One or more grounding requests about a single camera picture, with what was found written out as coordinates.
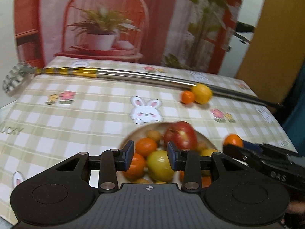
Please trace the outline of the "right human hand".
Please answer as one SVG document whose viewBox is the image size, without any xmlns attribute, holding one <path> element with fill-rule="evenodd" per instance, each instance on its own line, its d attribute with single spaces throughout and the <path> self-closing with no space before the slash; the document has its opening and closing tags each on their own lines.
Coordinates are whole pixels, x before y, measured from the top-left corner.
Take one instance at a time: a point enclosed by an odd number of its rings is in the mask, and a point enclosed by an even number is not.
<svg viewBox="0 0 305 229">
<path fill-rule="evenodd" d="M 288 205 L 286 214 L 281 220 L 282 224 L 288 223 L 293 225 L 302 225 L 304 224 L 304 210 L 305 204 L 304 201 L 292 201 Z"/>
</svg>

